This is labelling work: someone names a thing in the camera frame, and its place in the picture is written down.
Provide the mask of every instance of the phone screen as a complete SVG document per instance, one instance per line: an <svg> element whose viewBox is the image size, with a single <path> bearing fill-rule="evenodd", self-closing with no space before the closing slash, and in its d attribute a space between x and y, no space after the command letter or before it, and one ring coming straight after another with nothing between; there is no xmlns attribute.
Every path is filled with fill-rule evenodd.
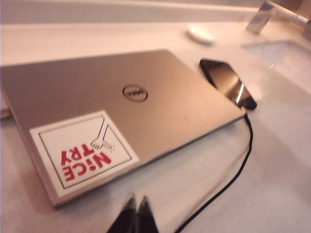
<svg viewBox="0 0 311 233"><path fill-rule="evenodd" d="M251 110L257 107L244 83L227 63L201 59L200 67L208 81L238 107Z"/></svg>

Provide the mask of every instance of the faucet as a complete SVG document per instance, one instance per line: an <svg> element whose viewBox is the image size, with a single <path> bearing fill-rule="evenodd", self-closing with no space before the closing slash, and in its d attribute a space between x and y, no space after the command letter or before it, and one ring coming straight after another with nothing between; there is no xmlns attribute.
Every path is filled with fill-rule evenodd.
<svg viewBox="0 0 311 233"><path fill-rule="evenodd" d="M284 16L288 17L292 21L307 24L306 32L311 33L311 20L299 15L289 9L282 7L270 0L266 0L263 5L259 8L258 12L252 18L252 20L247 25L246 29L250 30L255 34L260 34L261 30L269 21L270 17L275 13L282 13Z"/></svg>

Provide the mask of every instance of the dell logo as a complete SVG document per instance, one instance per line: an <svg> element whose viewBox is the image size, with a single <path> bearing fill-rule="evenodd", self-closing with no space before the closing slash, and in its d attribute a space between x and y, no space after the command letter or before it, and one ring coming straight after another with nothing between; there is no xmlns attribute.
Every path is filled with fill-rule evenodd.
<svg viewBox="0 0 311 233"><path fill-rule="evenodd" d="M133 102L143 102L148 97L146 89L136 84L126 85L122 93L124 97Z"/></svg>

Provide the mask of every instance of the hand drawing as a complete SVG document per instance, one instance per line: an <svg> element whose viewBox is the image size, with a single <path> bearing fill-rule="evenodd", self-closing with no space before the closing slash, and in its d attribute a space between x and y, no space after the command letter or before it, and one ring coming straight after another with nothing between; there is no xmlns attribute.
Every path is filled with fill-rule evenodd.
<svg viewBox="0 0 311 233"><path fill-rule="evenodd" d="M108 125L105 124L105 120L103 120L103 123L102 123L102 126L101 126L101 129L99 131L99 134L97 136L96 139L94 139L92 142L91 142L91 146L95 149L100 149L102 148L103 146L106 147L107 149L110 150L110 152L112 152L112 150L114 149L114 146L111 145L110 143L108 143L104 138L105 138L105 135L106 135L106 131L107 131L107 128L108 128Z"/></svg>

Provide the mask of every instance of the sticker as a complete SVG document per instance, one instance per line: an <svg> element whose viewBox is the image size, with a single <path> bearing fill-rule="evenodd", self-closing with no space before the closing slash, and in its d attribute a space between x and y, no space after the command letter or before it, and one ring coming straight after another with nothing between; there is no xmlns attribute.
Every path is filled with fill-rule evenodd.
<svg viewBox="0 0 311 233"><path fill-rule="evenodd" d="M139 161L105 111L30 133L59 197Z"/></svg>

